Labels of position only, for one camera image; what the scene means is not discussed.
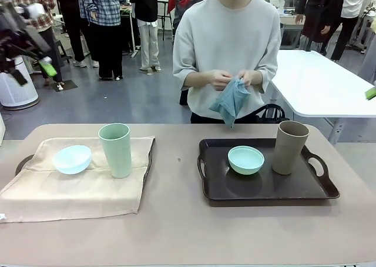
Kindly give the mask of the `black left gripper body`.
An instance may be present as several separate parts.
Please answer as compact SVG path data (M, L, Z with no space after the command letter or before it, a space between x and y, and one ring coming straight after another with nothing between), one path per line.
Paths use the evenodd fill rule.
M13 6L1 3L1 70L13 71L18 56L28 56L36 61L48 57L50 46L40 36L31 20L46 14L42 4Z

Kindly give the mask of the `person's right hand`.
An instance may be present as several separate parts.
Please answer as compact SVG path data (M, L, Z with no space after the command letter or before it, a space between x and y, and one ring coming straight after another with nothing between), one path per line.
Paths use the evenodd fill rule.
M212 70L209 75L209 84L216 91L223 91L232 80L232 75L223 70Z

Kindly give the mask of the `person's left hand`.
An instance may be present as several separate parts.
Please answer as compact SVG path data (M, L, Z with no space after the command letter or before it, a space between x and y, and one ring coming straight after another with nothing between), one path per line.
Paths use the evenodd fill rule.
M262 83L262 74L259 71L243 70L240 71L238 76L247 88L251 85L259 85Z

